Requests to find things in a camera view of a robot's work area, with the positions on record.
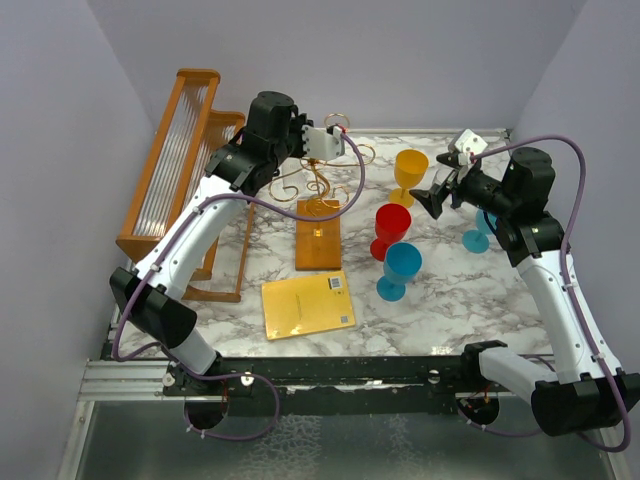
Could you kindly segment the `clear smooth wine glass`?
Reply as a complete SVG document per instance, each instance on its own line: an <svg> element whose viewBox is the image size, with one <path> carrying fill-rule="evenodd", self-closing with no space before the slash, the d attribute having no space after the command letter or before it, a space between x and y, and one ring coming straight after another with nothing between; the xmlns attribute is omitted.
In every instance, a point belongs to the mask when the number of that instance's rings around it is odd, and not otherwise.
<svg viewBox="0 0 640 480"><path fill-rule="evenodd" d="M436 186L436 198L444 202L451 194L455 186L458 171L448 167L439 168L436 172L434 185Z"/></svg>

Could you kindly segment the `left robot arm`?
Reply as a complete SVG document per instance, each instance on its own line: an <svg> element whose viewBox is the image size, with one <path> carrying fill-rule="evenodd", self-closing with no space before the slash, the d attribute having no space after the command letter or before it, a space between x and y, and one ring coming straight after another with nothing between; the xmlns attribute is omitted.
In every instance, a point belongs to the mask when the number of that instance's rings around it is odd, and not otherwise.
<svg viewBox="0 0 640 480"><path fill-rule="evenodd" d="M287 158L301 153L308 124L289 96L259 93L246 125L211 155L191 201L161 241L133 269L119 267L109 279L121 320L185 366L186 382L199 394L220 385L221 371L214 364L219 354L197 331L197 315L181 299L224 228Z"/></svg>

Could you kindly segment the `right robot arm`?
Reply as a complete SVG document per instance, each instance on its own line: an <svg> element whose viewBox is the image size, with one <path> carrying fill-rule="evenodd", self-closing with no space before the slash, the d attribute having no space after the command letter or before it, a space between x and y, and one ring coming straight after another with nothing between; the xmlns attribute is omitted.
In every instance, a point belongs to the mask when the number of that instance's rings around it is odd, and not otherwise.
<svg viewBox="0 0 640 480"><path fill-rule="evenodd" d="M436 159L450 173L427 190L412 190L412 197L432 218L441 215L446 199L455 208L467 202L496 217L498 243L533 297L555 357L554 370L547 370L501 341L468 344L461 383L472 391L492 382L505 387L531 406L549 436L626 422L639 400L639 376L624 371L599 333L575 275L568 231L545 209L555 180L550 156L518 148L500 180L456 150Z"/></svg>

